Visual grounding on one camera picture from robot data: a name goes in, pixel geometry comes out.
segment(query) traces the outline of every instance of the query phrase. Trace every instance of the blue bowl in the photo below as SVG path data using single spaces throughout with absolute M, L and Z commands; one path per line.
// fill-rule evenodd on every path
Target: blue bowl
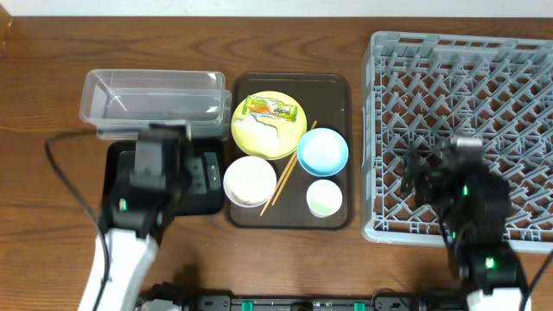
M 348 157 L 346 140 L 335 130 L 310 130 L 297 146 L 298 162 L 316 177 L 337 174 L 346 166 Z

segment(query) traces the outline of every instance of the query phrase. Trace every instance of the wire rack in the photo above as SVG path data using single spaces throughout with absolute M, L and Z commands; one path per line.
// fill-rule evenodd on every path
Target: wire rack
M 403 156 L 439 163 L 452 135 L 484 141 L 485 164 L 511 186 L 505 239 L 553 247 L 553 43 L 376 33 L 363 65 L 363 234 L 441 245 L 435 211 L 402 198 Z

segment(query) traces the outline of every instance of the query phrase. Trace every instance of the dark brown serving tray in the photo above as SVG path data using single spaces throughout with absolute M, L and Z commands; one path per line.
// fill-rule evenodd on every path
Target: dark brown serving tray
M 317 128 L 337 130 L 346 139 L 350 155 L 347 165 L 338 174 L 328 178 L 342 191 L 342 207 L 336 214 L 324 219 L 313 216 L 308 209 L 305 194 L 311 183 L 320 178 L 310 175 L 297 163 L 278 201 L 274 206 L 267 207 L 263 217 L 259 216 L 263 205 L 244 208 L 226 200 L 225 215 L 228 221 L 238 228 L 339 230 L 347 227 L 353 219 L 353 150 L 349 84 L 335 74 L 246 73 L 234 84 L 232 110 L 234 111 L 246 96 L 261 91 L 277 91 L 290 95 L 305 110 L 308 129 L 317 120 Z M 228 151 L 232 161 L 246 156 L 234 142 Z M 290 157 L 291 155 L 270 162 L 278 177 Z

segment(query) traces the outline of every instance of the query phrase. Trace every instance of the clear plastic container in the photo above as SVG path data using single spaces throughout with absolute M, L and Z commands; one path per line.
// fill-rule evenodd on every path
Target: clear plastic container
M 225 140 L 231 102 L 222 73 L 97 69 L 86 76 L 80 118 L 106 139 L 136 138 L 150 124 L 188 124 L 194 138 Z

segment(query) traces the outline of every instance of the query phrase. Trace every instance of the wooden table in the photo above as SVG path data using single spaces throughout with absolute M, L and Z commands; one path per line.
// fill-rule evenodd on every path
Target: wooden table
M 43 142 L 85 127 L 79 102 L 94 68 L 222 72 L 227 89 L 248 71 L 337 73 L 352 87 L 353 162 L 361 164 L 361 57 L 377 30 L 553 39 L 539 19 L 15 19 L 0 58 L 0 309 L 75 310 L 92 263 L 95 232 L 54 176 Z M 108 143 L 60 144 L 56 155 L 99 205 Z M 359 170 L 355 171 L 359 210 Z M 262 232 L 222 213 L 172 224 L 144 287 L 176 282 L 236 295 L 370 296 L 454 284 L 440 248 L 371 244 L 359 217 L 341 232 Z M 532 278 L 544 256 L 521 255 Z M 533 296 L 553 307 L 553 270 Z

